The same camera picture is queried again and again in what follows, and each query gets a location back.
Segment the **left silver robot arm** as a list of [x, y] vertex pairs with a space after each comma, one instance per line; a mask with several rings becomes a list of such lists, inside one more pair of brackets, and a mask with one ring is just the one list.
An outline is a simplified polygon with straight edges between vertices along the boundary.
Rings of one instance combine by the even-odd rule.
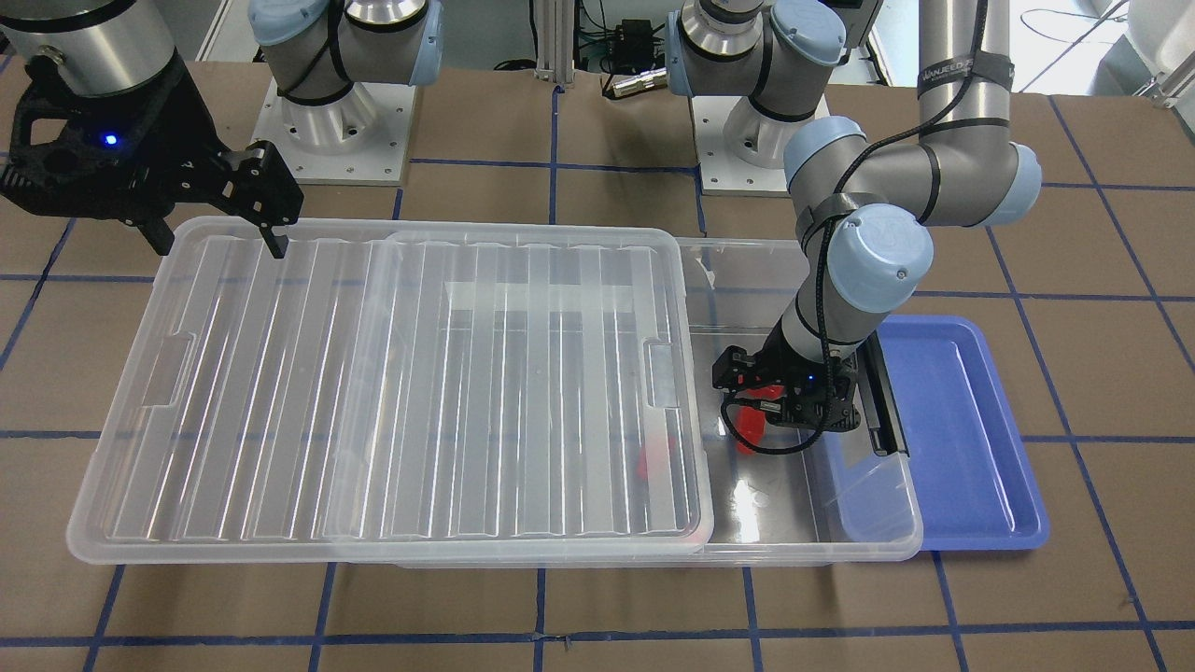
[[820, 1], [687, 1], [666, 24], [673, 93], [739, 97], [791, 126], [782, 170], [809, 273], [755, 353], [713, 362], [721, 416], [754, 408], [774, 426], [851, 430], [854, 352], [908, 301], [934, 258], [931, 227], [1025, 216], [1042, 169], [1010, 132], [1009, 4], [923, 1], [921, 120], [871, 141], [854, 120], [819, 118], [848, 29]]

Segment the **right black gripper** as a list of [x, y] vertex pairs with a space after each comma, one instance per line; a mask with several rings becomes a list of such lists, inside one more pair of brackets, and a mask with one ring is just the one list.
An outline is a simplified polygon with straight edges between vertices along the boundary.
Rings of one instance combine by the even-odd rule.
[[174, 250], [167, 214], [208, 203], [256, 226], [274, 259], [304, 191], [272, 141], [228, 149], [185, 61], [174, 54], [145, 84], [111, 94], [73, 93], [65, 61], [36, 55], [12, 126], [4, 196], [35, 216], [114, 218], [161, 257]]

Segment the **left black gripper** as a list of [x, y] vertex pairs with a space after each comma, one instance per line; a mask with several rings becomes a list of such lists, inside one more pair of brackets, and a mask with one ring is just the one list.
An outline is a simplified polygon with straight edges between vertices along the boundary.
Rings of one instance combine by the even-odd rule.
[[858, 358], [831, 358], [823, 364], [807, 361], [786, 347], [764, 347], [750, 353], [728, 347], [713, 361], [713, 387], [729, 393], [756, 387], [782, 387], [774, 401], [762, 401], [770, 424], [810, 430], [854, 430], [862, 413], [854, 408]]

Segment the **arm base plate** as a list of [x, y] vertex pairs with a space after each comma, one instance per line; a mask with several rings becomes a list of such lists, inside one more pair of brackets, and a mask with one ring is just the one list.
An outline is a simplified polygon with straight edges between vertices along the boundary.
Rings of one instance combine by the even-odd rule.
[[788, 196], [782, 153], [810, 120], [764, 118], [750, 100], [730, 94], [698, 94], [690, 103], [703, 194]]
[[358, 83], [341, 100], [306, 106], [270, 83], [251, 138], [272, 142], [302, 187], [402, 187], [418, 91]]

